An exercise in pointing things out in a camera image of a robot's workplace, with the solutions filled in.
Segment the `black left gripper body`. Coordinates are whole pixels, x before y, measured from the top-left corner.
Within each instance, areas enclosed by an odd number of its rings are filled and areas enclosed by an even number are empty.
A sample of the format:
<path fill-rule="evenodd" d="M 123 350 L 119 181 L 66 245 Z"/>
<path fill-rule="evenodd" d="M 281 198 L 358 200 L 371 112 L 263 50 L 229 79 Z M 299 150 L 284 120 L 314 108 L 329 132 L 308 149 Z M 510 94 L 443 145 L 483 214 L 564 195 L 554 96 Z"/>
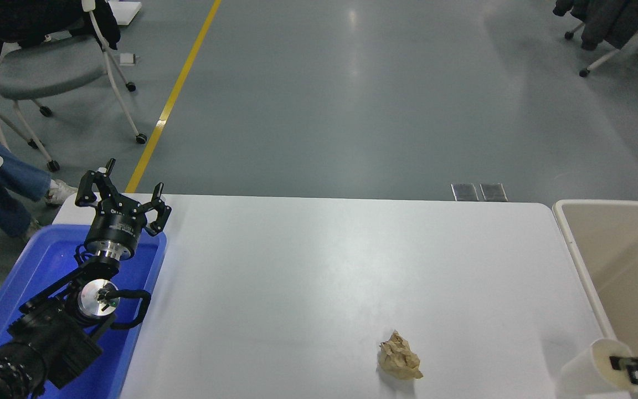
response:
<path fill-rule="evenodd" d="M 144 214 L 125 214 L 115 209 L 94 207 L 95 216 L 85 238 L 87 252 L 100 250 L 105 242 L 116 243 L 124 253 L 135 253 L 147 224 Z"/>

